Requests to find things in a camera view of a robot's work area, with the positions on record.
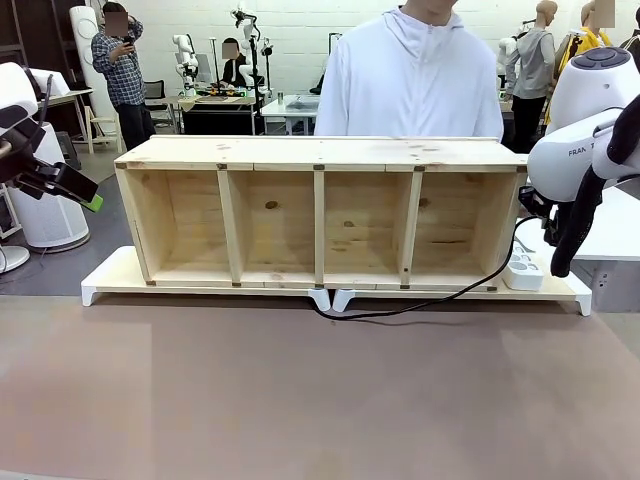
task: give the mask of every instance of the mannequin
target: mannequin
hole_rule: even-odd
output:
[[[569,34],[568,41],[563,42],[562,48],[564,49],[564,53],[562,54],[560,62],[556,65],[556,81],[562,74],[564,67],[573,57],[582,55],[583,53],[588,52],[593,48],[613,46],[607,34],[601,31],[600,27],[596,25],[595,13],[595,0],[587,3],[584,7],[582,7],[582,11],[580,12],[580,21],[582,23],[582,28],[580,29],[581,34],[576,35],[571,33]],[[550,123],[551,112],[547,111],[545,125],[549,125]]]
[[[553,84],[555,47],[553,35],[547,27],[553,22],[558,5],[543,0],[536,7],[534,27],[516,43],[516,50],[507,62],[508,101],[513,98],[516,153],[529,153],[540,123],[542,109]],[[521,60],[520,75],[516,80],[516,63]]]

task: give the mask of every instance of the brick wall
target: brick wall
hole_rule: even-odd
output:
[[[221,42],[241,38],[229,12],[238,0],[120,0],[145,25],[138,44],[141,66],[148,80],[164,79],[168,94],[181,89],[175,72],[177,52],[171,38],[189,33],[199,53],[211,53],[208,38]],[[569,28],[579,27],[586,0],[558,0],[560,11],[551,31],[556,45]],[[287,93],[306,92],[318,82],[327,58],[328,34],[375,18],[400,0],[245,0],[258,16],[258,26],[275,45],[270,59],[273,88]],[[456,12],[465,25],[497,51],[500,38],[515,33],[520,22],[535,17],[537,0],[460,0]],[[640,0],[617,0],[616,28],[608,29],[616,45],[637,26]],[[260,58],[264,72],[264,58]]]

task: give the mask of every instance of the white jacket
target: white jacket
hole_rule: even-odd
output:
[[[338,42],[315,134],[501,139],[495,65],[457,15],[434,27],[396,8]]]

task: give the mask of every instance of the stand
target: stand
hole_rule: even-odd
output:
[[[0,273],[15,270],[29,260],[29,250],[24,247],[0,247],[0,250],[4,253],[0,255]]]

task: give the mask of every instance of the white power strip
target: white power strip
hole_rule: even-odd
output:
[[[511,290],[537,292],[542,288],[544,272],[519,242],[513,243],[513,254],[503,276]]]

